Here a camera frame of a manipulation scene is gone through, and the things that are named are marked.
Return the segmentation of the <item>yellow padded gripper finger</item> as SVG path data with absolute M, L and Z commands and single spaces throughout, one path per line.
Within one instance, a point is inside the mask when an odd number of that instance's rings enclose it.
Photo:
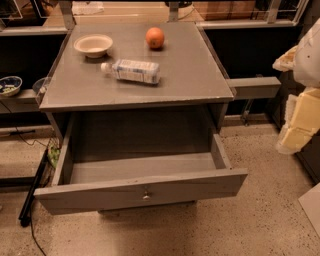
M 296 54 L 298 46 L 294 46 L 282 54 L 279 58 L 275 60 L 272 64 L 272 68 L 281 72 L 287 72 L 294 67 L 294 57 Z

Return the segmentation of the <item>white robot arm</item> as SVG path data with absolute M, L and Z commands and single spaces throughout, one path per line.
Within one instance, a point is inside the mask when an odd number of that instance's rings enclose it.
M 279 153 L 295 154 L 320 130 L 320 19 L 272 67 L 292 71 L 294 80 L 305 87 L 298 96 L 288 96 L 276 144 Z

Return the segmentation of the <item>white and yellow gripper body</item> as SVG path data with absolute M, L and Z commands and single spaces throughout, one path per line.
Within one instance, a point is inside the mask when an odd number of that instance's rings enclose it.
M 320 130 L 320 89 L 306 88 L 298 96 L 290 94 L 284 120 L 276 149 L 287 155 L 300 152 Z

